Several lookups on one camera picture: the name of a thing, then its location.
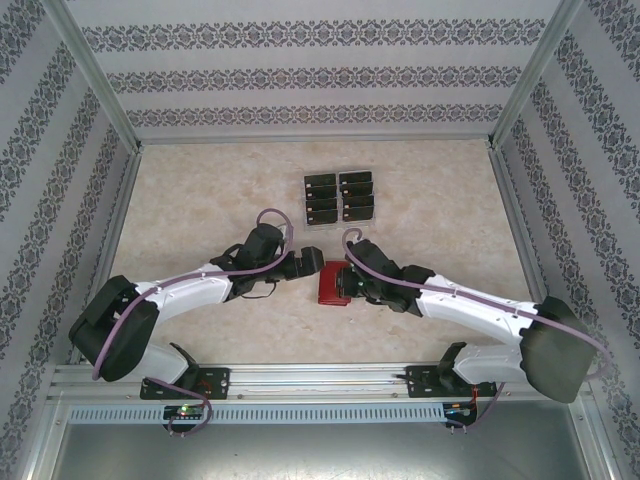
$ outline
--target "cable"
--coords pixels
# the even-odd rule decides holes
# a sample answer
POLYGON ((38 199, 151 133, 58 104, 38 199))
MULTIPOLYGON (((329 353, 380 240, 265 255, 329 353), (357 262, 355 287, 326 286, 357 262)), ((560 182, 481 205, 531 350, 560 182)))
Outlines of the cable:
POLYGON ((164 382, 164 381, 162 381, 162 380, 160 380, 158 378, 148 377, 148 380, 151 380, 153 383, 157 383, 161 387, 168 388, 169 390, 173 390, 175 392, 180 392, 180 393, 182 393, 184 395, 189 395, 189 396, 191 396, 193 398, 197 398, 199 400, 202 400, 202 405, 207 408, 207 416, 206 416, 206 418, 202 422, 200 422, 198 425, 193 427, 191 430, 189 430, 188 432, 176 432, 175 430, 172 430, 171 426, 173 425, 173 422, 178 417, 171 417, 169 419, 169 424, 167 425, 167 430, 169 431, 169 435, 171 435, 171 436, 179 435, 181 438, 188 437, 189 435, 193 435, 194 433, 198 432, 199 430, 202 430, 209 423, 209 420, 211 420, 211 417, 213 416, 213 407, 211 406, 211 402, 209 401, 209 399, 207 397, 205 397, 204 395, 200 395, 199 393, 192 392, 190 390, 186 390, 184 388, 176 387, 175 385, 172 385, 170 383, 164 382))
POLYGON ((273 283, 273 288, 268 294, 258 295, 257 297, 247 297, 246 295, 240 295, 240 296, 245 300, 257 300, 258 298, 269 298, 271 295, 273 295, 273 292, 276 291, 276 287, 278 286, 278 283, 277 282, 265 282, 265 283, 273 283))
POLYGON ((493 398, 489 402, 489 405, 487 405, 487 408, 484 409, 484 411, 480 414, 480 416, 476 419, 476 421, 473 422, 471 425, 466 426, 462 422, 458 422, 457 420, 452 420, 450 418, 447 418, 446 423, 451 423, 457 427, 462 428, 464 430, 464 433, 467 433, 467 431, 477 428, 478 424, 481 423, 485 418, 487 418, 489 416, 489 413, 491 413, 491 410, 495 408, 496 404, 498 403, 498 397, 502 393, 502 389, 504 388, 504 385, 505 385, 504 382, 500 384, 500 386, 498 387, 498 390, 496 390, 496 394, 493 396, 493 398))
POLYGON ((451 294, 451 295, 459 295, 461 297, 468 298, 469 300, 473 300, 474 302, 478 302, 478 303, 480 303, 482 305, 487 305, 487 306, 493 307, 493 308, 499 308, 501 310, 504 310, 507 313, 512 313, 514 315, 520 315, 522 317, 529 318, 529 319, 534 320, 536 322, 543 323, 543 324, 545 324, 545 325, 547 325, 549 327, 552 327, 552 328, 555 328, 555 329, 560 330, 562 332, 568 333, 569 335, 573 335, 574 337, 579 338, 583 342, 586 342, 589 345, 591 345, 592 347, 594 347, 596 350, 598 350, 600 353, 602 353, 602 355, 604 357, 604 365, 602 365, 594 373, 591 373, 591 374, 587 375, 585 377, 585 380, 593 380, 595 378, 601 377, 602 374, 605 371, 607 371, 609 369, 609 367, 611 366, 611 364, 613 363, 611 355, 609 354, 607 349, 604 347, 604 345, 602 345, 597 340, 594 340, 589 335, 585 335, 581 331, 576 330, 575 328, 571 328, 571 327, 568 327, 566 325, 562 325, 561 323, 554 322, 553 320, 549 320, 548 318, 544 318, 544 317, 541 317, 539 315, 534 315, 533 313, 522 312, 522 311, 520 311, 520 310, 518 310, 518 309, 516 309, 514 307, 509 307, 509 306, 503 305, 503 304, 501 304, 499 302, 496 302, 496 301, 493 301, 493 300, 489 300, 487 298, 483 298, 483 297, 480 297, 478 295, 474 295, 472 293, 465 292, 463 290, 456 290, 456 289, 448 288, 448 287, 438 287, 436 285, 426 285, 426 284, 421 284, 421 283, 407 282, 405 280, 397 280, 395 278, 391 278, 391 277, 387 277, 386 275, 382 275, 381 273, 378 273, 375 270, 373 270, 372 268, 369 268, 368 266, 366 266, 364 263, 362 263, 360 260, 358 260, 353 253, 351 253, 351 250, 349 249, 349 246, 347 245, 347 237, 351 233, 357 233, 358 234, 358 240, 362 239, 362 230, 360 230, 359 228, 348 228, 342 234, 342 248, 344 248, 344 251, 347 254, 347 257, 349 257, 349 260, 351 260, 355 265, 357 265, 358 268, 360 268, 361 270, 365 271, 366 273, 368 273, 369 275, 371 275, 371 276, 373 276, 375 278, 378 278, 378 279, 380 279, 380 280, 382 280, 384 282, 387 282, 387 283, 392 283, 394 285, 398 285, 400 287, 417 288, 419 290, 429 290, 431 292, 446 293, 446 294, 451 294))
POLYGON ((496 404, 498 403, 498 397, 502 393, 503 388, 504 388, 504 382, 501 383, 500 386, 498 387, 498 390, 496 390, 496 394, 493 396, 493 398, 489 402, 489 405, 487 405, 487 408, 484 409, 484 411, 480 414, 480 416, 476 419, 475 422, 473 422, 471 425, 467 427, 468 430, 472 430, 476 428, 480 422, 482 422, 485 418, 487 418, 491 410, 493 410, 496 404))
POLYGON ((129 318, 129 315, 131 315, 131 312, 133 311, 133 309, 136 308, 136 306, 148 296, 159 292, 163 288, 170 287, 171 285, 175 285, 176 283, 184 282, 185 280, 192 280, 194 278, 204 279, 208 277, 227 277, 232 275, 256 275, 258 273, 263 273, 263 272, 266 272, 267 270, 271 270, 272 268, 275 268, 277 265, 279 265, 291 250, 291 244, 293 243, 293 225, 291 225, 291 220, 289 220, 289 217, 287 217, 284 213, 282 213, 280 210, 276 208, 267 208, 262 212, 260 212, 260 214, 258 215, 258 218, 256 219, 257 225, 260 224, 260 220, 267 213, 277 213, 284 219, 285 223, 287 224, 284 251, 278 258, 276 258, 269 265, 266 265, 260 268, 253 268, 251 270, 233 270, 228 272, 221 270, 221 271, 214 271, 214 272, 189 273, 186 275, 182 275, 179 277, 166 280, 156 285, 155 287, 152 287, 149 290, 146 290, 145 292, 141 293, 129 304, 129 306, 124 310, 124 312, 122 312, 122 315, 120 315, 120 318, 111 329, 109 336, 107 337, 106 341, 102 345, 102 350, 100 350, 100 353, 98 354, 96 363, 93 366, 93 371, 91 372, 91 378, 93 380, 98 380, 100 378, 100 369, 102 368, 102 364, 107 358, 107 354, 109 353, 109 348, 111 347, 113 340, 116 338, 116 335, 118 335, 120 328, 122 328, 122 325, 124 324, 124 322, 127 320, 127 318, 129 318))
POLYGON ((471 397, 471 410, 478 409, 478 386, 474 385, 472 389, 472 397, 471 397))

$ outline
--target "red box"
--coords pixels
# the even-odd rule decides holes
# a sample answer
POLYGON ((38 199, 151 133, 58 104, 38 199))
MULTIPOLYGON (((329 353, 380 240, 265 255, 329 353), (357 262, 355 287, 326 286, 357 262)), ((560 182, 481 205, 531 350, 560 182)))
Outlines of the red box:
POLYGON ((349 262, 329 261, 320 270, 320 283, 318 286, 318 303, 320 305, 334 305, 336 307, 346 307, 351 303, 351 297, 339 297, 336 287, 336 277, 338 272, 344 267, 348 267, 349 262))

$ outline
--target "table surface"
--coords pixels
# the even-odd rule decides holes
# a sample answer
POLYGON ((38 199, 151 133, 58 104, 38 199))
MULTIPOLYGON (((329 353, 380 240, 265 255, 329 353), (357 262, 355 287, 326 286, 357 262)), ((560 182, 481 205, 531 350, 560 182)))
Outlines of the table surface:
MULTIPOLYGON (((243 242, 266 207, 291 217, 296 249, 316 245, 325 259, 341 259, 341 230, 304 230, 302 177, 358 168, 373 170, 376 190, 375 225, 365 235, 389 258, 529 299, 481 140, 146 147, 112 275, 150 281, 198 268, 243 242)), ((452 322, 362 299, 321 306, 317 288, 318 276, 280 282, 270 298, 236 299, 173 318, 156 328, 154 339, 176 342, 203 363, 436 361, 456 341, 495 343, 452 322)))

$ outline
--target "wall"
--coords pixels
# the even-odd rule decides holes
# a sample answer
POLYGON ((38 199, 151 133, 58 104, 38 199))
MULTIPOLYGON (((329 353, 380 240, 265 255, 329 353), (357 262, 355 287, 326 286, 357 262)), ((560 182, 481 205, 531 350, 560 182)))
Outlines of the wall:
POLYGON ((640 16, 583 4, 503 145, 547 289, 604 342, 597 382, 624 478, 640 477, 640 16))
POLYGON ((558 0, 75 0, 144 140, 488 134, 558 0))
POLYGON ((0 479, 86 302, 129 155, 41 4, 0 5, 0 479))

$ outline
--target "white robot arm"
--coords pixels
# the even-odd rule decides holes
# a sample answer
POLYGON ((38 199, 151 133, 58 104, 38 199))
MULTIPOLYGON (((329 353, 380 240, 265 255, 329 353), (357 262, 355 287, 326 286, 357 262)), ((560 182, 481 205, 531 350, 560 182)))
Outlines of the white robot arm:
POLYGON ((82 312, 69 339, 98 371, 95 379, 149 377, 190 390, 189 369, 197 369, 197 364, 175 344, 167 348, 150 343, 153 330, 186 311, 241 297, 256 282, 275 288, 280 280, 313 275, 324 266, 315 247, 302 248, 301 257, 284 247, 280 229, 259 223, 244 244, 233 245, 192 272, 153 282, 113 277, 82 312))
POLYGON ((452 345, 439 368, 442 385, 528 382, 551 399, 575 399, 597 342, 585 335, 565 303, 553 297, 535 304, 489 295, 424 267, 400 268, 369 240, 344 238, 350 266, 337 273, 339 297, 364 297, 396 312, 450 320, 501 342, 452 345))

